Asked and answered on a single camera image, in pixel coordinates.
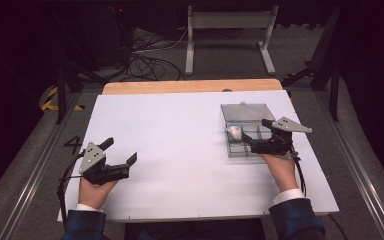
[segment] metal rail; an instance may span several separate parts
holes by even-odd
[[[79,93],[73,93],[67,104],[68,109],[74,109],[79,97]],[[5,227],[1,232],[0,240],[14,238],[17,229],[20,226],[21,221],[23,220],[24,215],[26,214],[27,209],[34,197],[34,194],[36,193],[40,181],[42,180],[42,177],[49,165],[52,154],[54,153],[55,144],[58,141],[62,131],[64,130],[71,113],[72,111],[68,111],[61,123],[59,125],[55,125],[54,129],[52,130],[51,136],[46,143],[45,149],[42,152],[42,155],[40,156],[39,161],[37,162],[29,180],[27,181],[26,185],[24,185],[21,195],[18,198],[18,201],[15,204],[15,207],[5,224]]]
[[[319,105],[322,107],[336,137],[338,138],[341,152],[345,157],[345,162],[348,165],[351,175],[353,176],[364,201],[366,202],[367,208],[372,214],[379,232],[382,235],[382,239],[384,239],[384,206],[376,192],[376,189],[373,187],[358,156],[356,156],[350,148],[350,144],[345,137],[341,125],[338,122],[333,121],[329,112],[329,104],[326,97],[322,92],[314,92],[314,95],[316,96]]]

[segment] white object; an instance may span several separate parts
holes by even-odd
[[[207,92],[98,96],[87,142],[113,137],[107,164],[138,160],[103,206],[107,220],[179,221],[259,217],[268,214],[276,184],[260,159],[232,159],[225,143],[221,104],[265,103],[275,118],[299,122],[286,91]],[[305,133],[294,133],[316,213],[338,206]],[[80,161],[74,166],[77,175]],[[66,191],[67,209],[77,204],[79,179]]]
[[[232,135],[233,139],[237,141],[242,140],[242,131],[240,127],[230,126],[227,131]]]

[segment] white stand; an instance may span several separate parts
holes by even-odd
[[[271,11],[264,12],[193,12],[193,7],[189,6],[186,75],[192,75],[193,73],[193,29],[202,28],[266,28],[264,40],[258,42],[258,47],[266,65],[267,73],[274,75],[276,71],[274,70],[267,47],[278,9],[279,6],[273,6]]]

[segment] person's left hand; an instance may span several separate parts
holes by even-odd
[[[96,185],[81,177],[78,203],[84,204],[91,208],[100,209],[104,205],[111,189],[113,189],[117,183],[118,181],[112,181],[103,185]]]

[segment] dark curtain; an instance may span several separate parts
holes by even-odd
[[[268,11],[272,6],[195,6],[196,11],[229,11],[249,12]],[[329,18],[334,5],[329,4],[285,4],[281,5],[276,17],[276,25],[290,27],[291,25],[302,26],[308,24],[314,28],[317,24],[324,26]]]
[[[0,178],[43,115],[53,79],[35,23],[28,2],[0,1]]]
[[[384,167],[384,1],[340,16],[330,55],[339,60],[359,122]]]

